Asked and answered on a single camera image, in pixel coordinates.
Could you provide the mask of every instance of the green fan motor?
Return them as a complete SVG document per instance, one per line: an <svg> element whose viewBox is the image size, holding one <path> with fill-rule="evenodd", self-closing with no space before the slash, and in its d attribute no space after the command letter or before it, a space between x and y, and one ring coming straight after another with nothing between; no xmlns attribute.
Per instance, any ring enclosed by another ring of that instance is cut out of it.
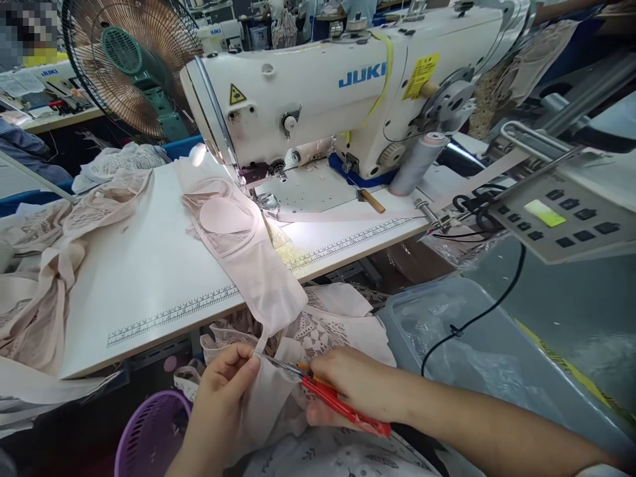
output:
<svg viewBox="0 0 636 477"><path fill-rule="evenodd" d="M189 137L183 120L170 105L172 74L166 63L141 46L128 32L108 26L101 44L110 62L143 92L159 116L159 124L170 142Z"/></svg>

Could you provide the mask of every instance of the clear plastic container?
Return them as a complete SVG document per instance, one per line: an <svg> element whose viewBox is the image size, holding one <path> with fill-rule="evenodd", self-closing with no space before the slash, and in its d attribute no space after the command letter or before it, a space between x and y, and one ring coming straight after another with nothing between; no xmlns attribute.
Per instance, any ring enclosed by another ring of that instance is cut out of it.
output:
<svg viewBox="0 0 636 477"><path fill-rule="evenodd" d="M494 300L467 278L413 287L387 300L378 316L397 366L420 375L424 354ZM427 377L490 394L567 426L618 456L633 457L634 432L559 368L501 307L433 352Z"/></svg>

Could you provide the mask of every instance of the purple basket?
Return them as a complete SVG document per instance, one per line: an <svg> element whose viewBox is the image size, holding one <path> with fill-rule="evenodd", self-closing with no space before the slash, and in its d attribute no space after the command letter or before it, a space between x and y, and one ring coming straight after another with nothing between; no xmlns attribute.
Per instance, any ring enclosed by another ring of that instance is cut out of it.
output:
<svg viewBox="0 0 636 477"><path fill-rule="evenodd" d="M119 440L115 477L163 477L183 442L173 424L181 409L189 418L190 402L172 390L153 394L137 408Z"/></svg>

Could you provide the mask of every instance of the juki logo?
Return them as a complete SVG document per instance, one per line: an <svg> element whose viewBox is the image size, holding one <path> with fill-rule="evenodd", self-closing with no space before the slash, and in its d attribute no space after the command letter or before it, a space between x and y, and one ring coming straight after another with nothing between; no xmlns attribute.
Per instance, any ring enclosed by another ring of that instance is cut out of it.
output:
<svg viewBox="0 0 636 477"><path fill-rule="evenodd" d="M384 75L386 75L386 62L378 63L374 66L363 66L357 70L347 72L346 79L338 81L338 87L351 86L352 84L362 83Z"/></svg>

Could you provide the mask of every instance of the striped shirt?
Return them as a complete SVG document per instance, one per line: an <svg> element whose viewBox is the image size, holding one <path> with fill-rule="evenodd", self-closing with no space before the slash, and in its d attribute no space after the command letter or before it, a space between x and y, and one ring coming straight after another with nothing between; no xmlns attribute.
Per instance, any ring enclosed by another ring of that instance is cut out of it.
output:
<svg viewBox="0 0 636 477"><path fill-rule="evenodd" d="M59 184L73 177L62 167L42 161L48 147L42 139L0 118L0 150L44 179Z"/></svg>

